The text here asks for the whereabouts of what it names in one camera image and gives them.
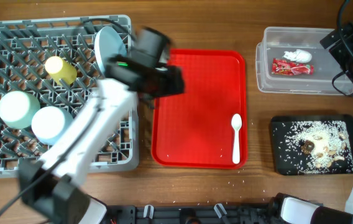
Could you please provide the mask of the light blue plate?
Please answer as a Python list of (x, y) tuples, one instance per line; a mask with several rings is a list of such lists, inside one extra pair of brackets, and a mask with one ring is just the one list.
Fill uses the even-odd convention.
[(104, 64), (116, 55), (127, 55), (126, 47), (120, 35), (112, 27), (103, 27), (94, 39), (94, 54), (100, 72), (104, 75)]

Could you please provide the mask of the light blue bowl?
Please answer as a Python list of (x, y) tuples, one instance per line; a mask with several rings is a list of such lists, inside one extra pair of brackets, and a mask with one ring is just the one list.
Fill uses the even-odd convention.
[(46, 106), (34, 114), (31, 128), (43, 144), (54, 145), (73, 122), (72, 115), (55, 106)]

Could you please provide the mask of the white plastic spoon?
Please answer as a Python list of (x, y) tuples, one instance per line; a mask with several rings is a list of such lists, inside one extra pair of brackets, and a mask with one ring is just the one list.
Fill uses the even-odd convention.
[(234, 114), (231, 119), (231, 126), (234, 131), (234, 142), (232, 148), (232, 162), (234, 164), (240, 163), (240, 140), (239, 131), (242, 127), (242, 118), (240, 114)]

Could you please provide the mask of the mint green bowl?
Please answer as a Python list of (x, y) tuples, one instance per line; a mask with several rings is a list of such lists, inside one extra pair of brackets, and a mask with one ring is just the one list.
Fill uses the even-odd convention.
[(0, 99), (0, 118), (10, 128), (28, 128), (39, 109), (39, 100), (23, 91), (11, 91)]

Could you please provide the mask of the white napkin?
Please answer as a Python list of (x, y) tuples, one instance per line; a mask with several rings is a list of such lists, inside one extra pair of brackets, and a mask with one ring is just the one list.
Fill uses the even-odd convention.
[(283, 58), (296, 63), (308, 63), (312, 59), (312, 55), (301, 49), (297, 49), (294, 52), (284, 51)]

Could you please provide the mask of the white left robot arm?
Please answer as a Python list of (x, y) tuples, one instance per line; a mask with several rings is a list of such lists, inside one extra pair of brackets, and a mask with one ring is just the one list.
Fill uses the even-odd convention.
[(107, 206), (80, 190), (90, 165), (139, 98), (184, 92), (180, 68), (167, 65), (171, 40), (145, 27), (128, 56), (108, 57), (104, 78), (62, 137), (36, 162), (18, 168), (17, 198), (51, 223), (102, 223)]

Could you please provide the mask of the yellow cup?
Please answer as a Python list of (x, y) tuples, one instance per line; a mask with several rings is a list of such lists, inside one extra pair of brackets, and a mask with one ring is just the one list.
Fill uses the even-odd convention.
[(45, 61), (44, 69), (59, 85), (60, 80), (71, 85), (77, 78), (76, 68), (58, 56), (49, 57)]

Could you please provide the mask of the red foil wrapper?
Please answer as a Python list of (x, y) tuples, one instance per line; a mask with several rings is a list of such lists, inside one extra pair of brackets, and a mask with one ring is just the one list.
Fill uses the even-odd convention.
[(312, 75), (314, 73), (314, 67), (309, 64), (295, 63), (282, 59), (273, 59), (272, 62), (272, 74), (295, 76), (301, 74)]

